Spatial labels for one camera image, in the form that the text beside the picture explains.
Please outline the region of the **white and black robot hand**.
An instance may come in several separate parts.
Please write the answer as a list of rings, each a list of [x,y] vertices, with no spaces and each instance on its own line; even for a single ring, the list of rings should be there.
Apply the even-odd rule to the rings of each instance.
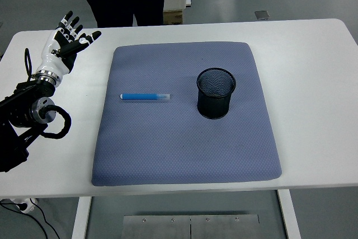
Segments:
[[[42,63],[35,72],[36,76],[50,75],[60,79],[69,74],[77,54],[87,49],[101,36],[100,31],[89,35],[80,32],[83,26],[79,24],[79,17],[73,17],[69,11],[51,32],[41,53]]]

